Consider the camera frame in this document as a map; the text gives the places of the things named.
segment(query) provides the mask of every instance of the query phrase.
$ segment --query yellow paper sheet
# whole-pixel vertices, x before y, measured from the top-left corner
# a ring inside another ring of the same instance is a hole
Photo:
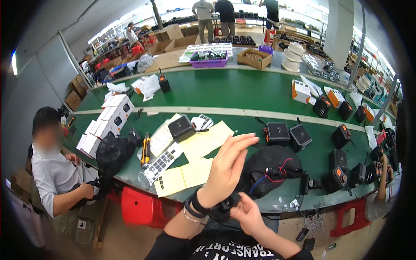
[[[233,134],[234,131],[221,121],[208,132],[197,132],[179,145],[188,161],[192,163],[223,145],[228,136]]]
[[[187,188],[205,184],[211,171],[212,158],[201,158],[181,167],[185,186]]]
[[[167,169],[160,175],[159,179],[155,181],[154,184],[159,198],[186,189],[180,167]]]

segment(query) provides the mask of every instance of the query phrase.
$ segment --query white cloth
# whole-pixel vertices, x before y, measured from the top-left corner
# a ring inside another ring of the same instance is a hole
[[[139,39],[137,38],[136,33],[133,31],[133,28],[131,29],[131,32],[129,32],[129,29],[126,29],[127,38],[129,39],[130,45],[137,42]]]
[[[198,15],[198,20],[206,20],[211,19],[211,10],[214,10],[214,7],[210,2],[201,0],[192,6],[192,11],[195,9],[196,14]]]
[[[53,159],[44,159],[36,152],[33,144],[32,148],[33,178],[39,191],[40,201],[53,218],[55,195],[67,193],[77,183],[81,184],[95,180],[98,178],[98,171],[92,167],[85,167],[83,162],[81,162],[81,165],[74,165],[62,154],[58,154]],[[98,192],[99,189],[94,187],[94,195]]]
[[[393,207],[394,201],[399,193],[401,174],[396,176],[389,184],[386,185],[386,197],[384,202],[377,200],[379,191],[367,197],[365,202],[365,218],[368,221],[374,221],[387,214]]]

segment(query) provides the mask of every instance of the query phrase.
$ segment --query silver bracelet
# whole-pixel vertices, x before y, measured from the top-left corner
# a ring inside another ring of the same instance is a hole
[[[187,214],[186,214],[186,211],[185,211],[185,207],[183,208],[183,215],[185,216],[185,218],[189,219],[192,222],[198,222],[198,223],[201,223],[202,222],[202,221],[198,221],[196,219],[193,219],[193,218],[188,217]]]

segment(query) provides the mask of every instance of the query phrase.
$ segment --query blue wire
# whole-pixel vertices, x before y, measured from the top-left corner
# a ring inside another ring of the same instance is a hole
[[[259,181],[257,181],[254,185],[253,185],[253,187],[251,187],[251,190],[250,190],[250,194],[251,194],[251,192],[253,191],[253,189],[254,189],[254,187],[255,186],[257,186],[257,184],[259,184],[264,178],[266,178],[266,175],[264,175],[263,176],[263,178],[261,178]]]

